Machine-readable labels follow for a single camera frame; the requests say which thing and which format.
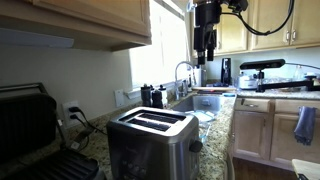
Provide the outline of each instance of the window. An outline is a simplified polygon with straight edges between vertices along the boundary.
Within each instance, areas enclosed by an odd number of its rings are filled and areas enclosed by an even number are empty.
[[[184,20],[151,0],[150,21],[152,45],[130,49],[133,88],[173,82],[176,65],[189,57]]]

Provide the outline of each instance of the granite countertop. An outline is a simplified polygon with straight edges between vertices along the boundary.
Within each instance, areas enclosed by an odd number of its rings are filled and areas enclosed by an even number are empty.
[[[292,99],[318,99],[320,100],[320,92],[275,92],[268,90],[265,93],[256,93],[255,91],[238,91],[238,97],[258,97],[258,98],[292,98]],[[225,161],[227,159],[227,152],[231,138],[231,125],[233,119],[233,109],[235,97],[226,97],[222,104],[220,113],[217,115],[216,120],[212,122],[207,141],[200,152],[200,173],[198,180],[220,180],[223,179]],[[115,112],[103,115],[91,122],[99,129],[106,130],[107,122],[113,117],[124,113],[134,107],[141,106],[141,103],[130,105],[126,108],[117,110]],[[69,129],[69,136],[73,139],[83,127],[77,126]],[[0,165],[0,179],[15,170],[23,168],[25,165],[31,164],[38,159],[41,159],[48,154],[59,149],[60,137],[54,143],[46,148],[37,150],[26,156],[18,157],[6,164]],[[105,172],[108,179],[112,179],[109,149],[107,136],[96,132],[90,135],[90,142],[88,146],[81,151],[81,153],[88,157],[94,158],[99,161],[100,167]]]

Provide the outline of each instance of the outlet cover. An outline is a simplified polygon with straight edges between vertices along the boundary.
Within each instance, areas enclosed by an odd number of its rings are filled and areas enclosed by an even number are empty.
[[[114,97],[116,99],[116,107],[124,105],[123,89],[115,90]]]
[[[70,119],[70,116],[72,114],[76,114],[76,113],[72,113],[69,111],[70,107],[79,107],[79,102],[78,101],[71,101],[71,102],[67,102],[62,104],[62,109],[63,109],[63,113],[64,113],[64,122],[67,128],[78,125],[80,122],[76,119]]]

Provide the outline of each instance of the sink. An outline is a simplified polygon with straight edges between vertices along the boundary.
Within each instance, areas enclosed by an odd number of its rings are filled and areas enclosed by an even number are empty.
[[[172,110],[191,113],[199,119],[199,138],[205,143],[212,121],[221,108],[223,96],[190,96],[174,106]]]

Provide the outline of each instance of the upper cabinet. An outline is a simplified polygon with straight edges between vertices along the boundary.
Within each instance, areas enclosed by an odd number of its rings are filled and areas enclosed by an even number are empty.
[[[148,0],[0,0],[0,27],[75,39],[75,48],[151,44]]]
[[[286,19],[289,3],[290,0],[250,1],[253,8],[252,27],[261,32],[275,30]],[[296,0],[288,23],[277,33],[268,36],[252,35],[251,50],[320,45],[319,7],[318,0]]]
[[[222,5],[222,12],[231,12],[227,5]],[[248,10],[241,13],[248,21]],[[217,47],[215,53],[232,53],[247,50],[247,29],[233,15],[222,14],[217,29]]]

